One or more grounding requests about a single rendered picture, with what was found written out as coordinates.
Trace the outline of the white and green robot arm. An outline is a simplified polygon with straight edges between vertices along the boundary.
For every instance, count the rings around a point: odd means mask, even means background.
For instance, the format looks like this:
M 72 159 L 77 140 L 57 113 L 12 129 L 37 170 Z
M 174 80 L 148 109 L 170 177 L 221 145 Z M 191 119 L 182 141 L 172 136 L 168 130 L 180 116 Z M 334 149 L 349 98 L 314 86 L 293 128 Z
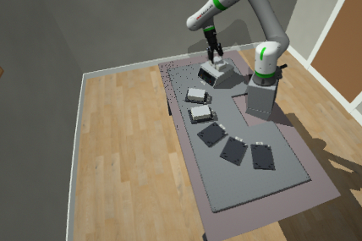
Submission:
M 216 36 L 213 17 L 240 0 L 209 0 L 196 14 L 187 20 L 189 30 L 196 31 L 203 28 L 205 38 Z M 289 38 L 276 15 L 269 0 L 248 0 L 260 21 L 266 41 L 255 49 L 255 74 L 253 82 L 258 86 L 271 86 L 277 79 L 282 79 L 282 68 L 288 65 L 277 66 L 277 60 L 288 49 Z M 208 20 L 208 21 L 207 21 Z

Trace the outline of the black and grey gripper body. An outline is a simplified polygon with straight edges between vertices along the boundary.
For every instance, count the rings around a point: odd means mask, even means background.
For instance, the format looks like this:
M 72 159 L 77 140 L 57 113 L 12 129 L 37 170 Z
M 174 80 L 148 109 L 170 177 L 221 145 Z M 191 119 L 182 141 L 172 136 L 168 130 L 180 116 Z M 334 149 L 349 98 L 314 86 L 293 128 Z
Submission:
M 210 47 L 210 49 L 212 50 L 213 46 L 215 47 L 215 45 L 218 45 L 217 43 L 217 38 L 215 36 L 211 37 L 211 38 L 206 38 L 208 45 Z M 214 48 L 214 50 L 217 49 L 216 47 Z

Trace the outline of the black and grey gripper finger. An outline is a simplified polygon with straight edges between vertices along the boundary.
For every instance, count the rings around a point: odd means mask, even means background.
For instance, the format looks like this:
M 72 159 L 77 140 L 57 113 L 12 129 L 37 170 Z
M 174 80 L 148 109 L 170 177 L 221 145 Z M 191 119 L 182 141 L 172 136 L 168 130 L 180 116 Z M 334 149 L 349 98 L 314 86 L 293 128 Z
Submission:
M 217 46 L 218 46 L 218 47 L 217 47 Z M 221 43 L 218 43 L 218 45 L 215 45 L 215 47 L 217 48 L 217 49 L 215 49 L 215 50 L 217 51 L 217 53 L 220 54 L 220 55 L 219 55 L 220 59 L 223 61 L 223 59 L 222 59 L 223 50 L 222 50 L 222 47 L 221 47 Z
M 206 50 L 207 50 L 207 53 L 208 53 L 208 58 L 209 58 L 209 60 L 211 60 L 211 63 L 212 63 L 212 66 L 213 66 L 213 68 L 215 68 L 216 67 L 216 65 L 215 65 L 215 62 L 214 62 L 214 60 L 213 60 L 213 58 L 214 58 L 214 46 L 213 46 L 213 48 L 212 48 L 212 50 L 210 50 L 209 49 L 210 47 L 208 47 L 208 48 L 206 48 Z

